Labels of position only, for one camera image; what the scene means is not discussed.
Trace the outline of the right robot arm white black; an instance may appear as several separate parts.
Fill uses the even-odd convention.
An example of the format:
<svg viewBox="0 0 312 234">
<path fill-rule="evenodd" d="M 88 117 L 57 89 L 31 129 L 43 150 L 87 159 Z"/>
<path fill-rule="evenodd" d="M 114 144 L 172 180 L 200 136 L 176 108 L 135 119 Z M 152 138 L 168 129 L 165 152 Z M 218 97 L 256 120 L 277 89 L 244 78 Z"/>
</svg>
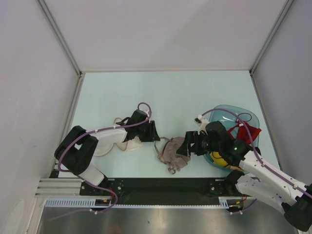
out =
<svg viewBox="0 0 312 234">
<path fill-rule="evenodd" d="M 200 131 L 188 131 L 177 153 L 198 156 L 218 152 L 230 165 L 239 167 L 225 178 L 229 195 L 252 196 L 283 214 L 296 229 L 307 232 L 312 226 L 312 187 L 269 164 L 256 148 L 233 139 L 219 122 L 202 123 Z"/>
</svg>

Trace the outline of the white mesh laundry bag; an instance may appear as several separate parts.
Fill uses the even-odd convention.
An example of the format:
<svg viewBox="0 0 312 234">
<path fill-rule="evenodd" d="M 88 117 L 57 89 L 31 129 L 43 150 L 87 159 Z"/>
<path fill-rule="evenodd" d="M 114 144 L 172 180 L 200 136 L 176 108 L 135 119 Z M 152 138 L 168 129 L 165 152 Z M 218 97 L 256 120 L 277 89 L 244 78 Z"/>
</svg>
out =
<svg viewBox="0 0 312 234">
<path fill-rule="evenodd" d="M 91 134 L 91 136 L 96 137 L 98 140 L 93 156 L 104 156 L 108 154 L 114 146 L 117 146 L 122 151 L 133 151 L 143 145 L 137 136 L 132 140 L 122 142 L 122 137 L 125 137 L 126 133 L 121 129 L 101 131 Z"/>
</svg>

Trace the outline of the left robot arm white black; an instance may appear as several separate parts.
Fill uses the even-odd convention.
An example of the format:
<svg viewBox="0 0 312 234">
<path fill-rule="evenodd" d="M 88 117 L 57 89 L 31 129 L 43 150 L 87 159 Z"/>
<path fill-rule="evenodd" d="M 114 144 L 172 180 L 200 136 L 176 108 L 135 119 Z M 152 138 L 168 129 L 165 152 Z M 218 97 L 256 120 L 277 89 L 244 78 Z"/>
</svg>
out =
<svg viewBox="0 0 312 234">
<path fill-rule="evenodd" d="M 98 130 L 86 131 L 77 125 L 57 147 L 54 157 L 59 166 L 89 182 L 91 190 L 102 195 L 108 189 L 107 177 L 91 163 L 92 158 L 109 153 L 114 145 L 135 150 L 144 142 L 160 141 L 151 114 L 151 110 L 136 109 L 130 117 Z"/>
</svg>

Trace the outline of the beige bra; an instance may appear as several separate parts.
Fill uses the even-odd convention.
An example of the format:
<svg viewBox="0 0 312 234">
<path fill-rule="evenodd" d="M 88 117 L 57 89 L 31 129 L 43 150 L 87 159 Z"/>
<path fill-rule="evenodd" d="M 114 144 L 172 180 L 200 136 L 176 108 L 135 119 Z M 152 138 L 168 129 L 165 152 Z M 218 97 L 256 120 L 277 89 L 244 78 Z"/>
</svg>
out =
<svg viewBox="0 0 312 234">
<path fill-rule="evenodd" d="M 165 140 L 166 143 L 160 150 L 157 147 L 156 142 L 154 142 L 157 158 L 161 163 L 168 165 L 168 172 L 174 175 L 177 171 L 179 172 L 182 168 L 186 167 L 191 160 L 190 157 L 177 153 L 177 150 L 184 142 L 184 137 L 161 137 L 160 140 Z"/>
</svg>

